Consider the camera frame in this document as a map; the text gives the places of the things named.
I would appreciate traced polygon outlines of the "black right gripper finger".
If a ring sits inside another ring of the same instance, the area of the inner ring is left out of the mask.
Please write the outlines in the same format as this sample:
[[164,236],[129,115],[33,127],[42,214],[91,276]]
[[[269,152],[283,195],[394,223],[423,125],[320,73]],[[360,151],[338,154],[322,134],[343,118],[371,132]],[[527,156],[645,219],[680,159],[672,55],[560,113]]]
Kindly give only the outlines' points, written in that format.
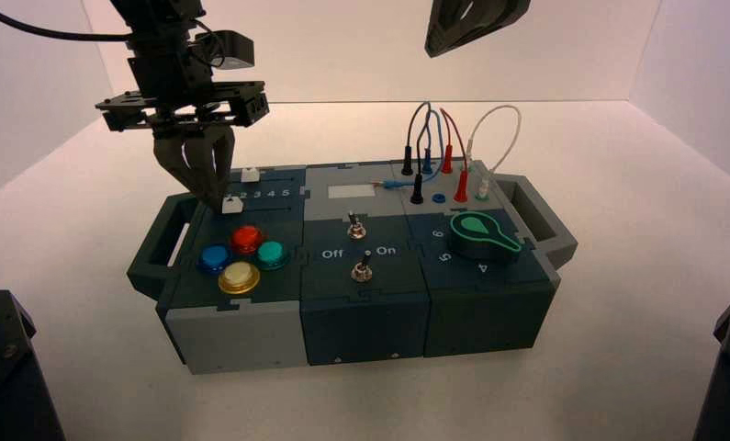
[[506,28],[523,17],[530,0],[435,0],[425,51],[435,58]]

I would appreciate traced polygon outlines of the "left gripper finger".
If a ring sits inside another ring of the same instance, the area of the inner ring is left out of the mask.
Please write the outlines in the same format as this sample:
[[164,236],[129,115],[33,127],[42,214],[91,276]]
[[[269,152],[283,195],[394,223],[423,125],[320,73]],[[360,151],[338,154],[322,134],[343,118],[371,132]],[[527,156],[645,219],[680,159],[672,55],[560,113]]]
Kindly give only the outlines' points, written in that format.
[[235,137],[232,129],[211,129],[213,153],[213,187],[211,198],[223,199],[230,182],[230,168],[234,152]]
[[220,211],[213,141],[205,136],[156,139],[153,152],[160,166],[200,202],[213,211]]

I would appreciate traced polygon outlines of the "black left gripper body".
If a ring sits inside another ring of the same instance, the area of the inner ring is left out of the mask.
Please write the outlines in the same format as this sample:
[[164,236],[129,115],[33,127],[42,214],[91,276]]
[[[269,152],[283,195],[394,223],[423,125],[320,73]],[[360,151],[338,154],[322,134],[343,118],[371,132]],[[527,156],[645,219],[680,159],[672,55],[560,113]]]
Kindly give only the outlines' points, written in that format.
[[263,81],[212,79],[215,69],[251,67],[251,58],[175,51],[134,55],[128,65],[138,88],[95,105],[112,131],[249,127],[269,112]]

